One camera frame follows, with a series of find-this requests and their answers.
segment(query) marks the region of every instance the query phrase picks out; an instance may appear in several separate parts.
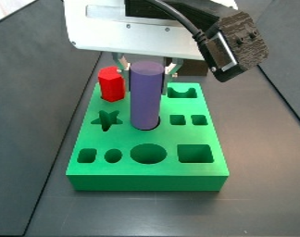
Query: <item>small square hole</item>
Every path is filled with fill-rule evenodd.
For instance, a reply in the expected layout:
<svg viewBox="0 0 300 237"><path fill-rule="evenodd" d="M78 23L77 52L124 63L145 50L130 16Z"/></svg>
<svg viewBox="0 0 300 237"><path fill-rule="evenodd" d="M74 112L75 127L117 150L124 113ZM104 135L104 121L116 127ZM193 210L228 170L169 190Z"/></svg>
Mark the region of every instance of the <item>small square hole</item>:
<svg viewBox="0 0 300 237"><path fill-rule="evenodd" d="M184 115L170 115L172 125L186 125L186 120Z"/></svg>
<svg viewBox="0 0 300 237"><path fill-rule="evenodd" d="M206 117L204 115L192 115L192 123L193 125L206 126L208 125Z"/></svg>
<svg viewBox="0 0 300 237"><path fill-rule="evenodd" d="M177 146L181 163L213 163L213 154L208 144L180 144Z"/></svg>
<svg viewBox="0 0 300 237"><path fill-rule="evenodd" d="M96 160L97 150L96 149L82 149L78 154L78 163L93 163Z"/></svg>

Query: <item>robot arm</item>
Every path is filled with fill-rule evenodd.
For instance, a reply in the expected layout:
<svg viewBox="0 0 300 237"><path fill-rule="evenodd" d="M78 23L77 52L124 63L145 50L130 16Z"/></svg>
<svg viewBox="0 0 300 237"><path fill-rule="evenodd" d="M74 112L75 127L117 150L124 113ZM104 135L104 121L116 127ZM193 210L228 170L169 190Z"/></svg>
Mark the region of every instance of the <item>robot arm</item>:
<svg viewBox="0 0 300 237"><path fill-rule="evenodd" d="M212 1L193 0L182 3L170 0L168 4L161 0L126 0L126 14L177 19L192 33L210 71L221 82L244 73L269 55L249 14Z"/></svg>
<svg viewBox="0 0 300 237"><path fill-rule="evenodd" d="M70 41L79 49L205 59L218 81L228 81L269 51L249 15L233 8L233 0L217 1L226 6L216 0L165 1L198 30L192 35L176 17L153 5L162 1L65 0ZM169 67L170 72L178 65Z"/></svg>

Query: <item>table surface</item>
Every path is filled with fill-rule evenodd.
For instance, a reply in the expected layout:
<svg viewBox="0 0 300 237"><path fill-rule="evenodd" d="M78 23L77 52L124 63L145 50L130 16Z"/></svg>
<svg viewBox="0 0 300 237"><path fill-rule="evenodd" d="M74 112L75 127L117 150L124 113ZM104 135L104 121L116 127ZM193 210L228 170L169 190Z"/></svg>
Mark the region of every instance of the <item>table surface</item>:
<svg viewBox="0 0 300 237"><path fill-rule="evenodd" d="M224 148L230 176L218 193L74 191L65 171L97 71L112 64L104 54L26 235L300 236L300 122L259 68L226 83L181 78L201 81Z"/></svg>

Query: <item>shape sorter board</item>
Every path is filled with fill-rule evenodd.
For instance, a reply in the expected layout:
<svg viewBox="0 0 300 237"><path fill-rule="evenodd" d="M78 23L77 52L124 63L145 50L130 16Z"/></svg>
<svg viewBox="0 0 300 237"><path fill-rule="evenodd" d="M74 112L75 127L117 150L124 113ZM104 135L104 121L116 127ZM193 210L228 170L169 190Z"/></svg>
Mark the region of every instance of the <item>shape sorter board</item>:
<svg viewBox="0 0 300 237"><path fill-rule="evenodd" d="M129 93L110 103L97 83L66 171L75 189L220 191L229 171L200 84L169 84L153 130L129 119Z"/></svg>

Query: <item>small circular hole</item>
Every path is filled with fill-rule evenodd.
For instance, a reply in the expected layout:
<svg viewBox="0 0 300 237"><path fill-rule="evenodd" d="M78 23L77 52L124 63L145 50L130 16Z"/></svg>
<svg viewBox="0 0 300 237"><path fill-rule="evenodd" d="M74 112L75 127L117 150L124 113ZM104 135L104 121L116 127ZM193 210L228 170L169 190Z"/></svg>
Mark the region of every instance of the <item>small circular hole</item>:
<svg viewBox="0 0 300 237"><path fill-rule="evenodd" d="M105 159L109 163L117 163L124 157L122 152L118 149L112 149L106 152Z"/></svg>

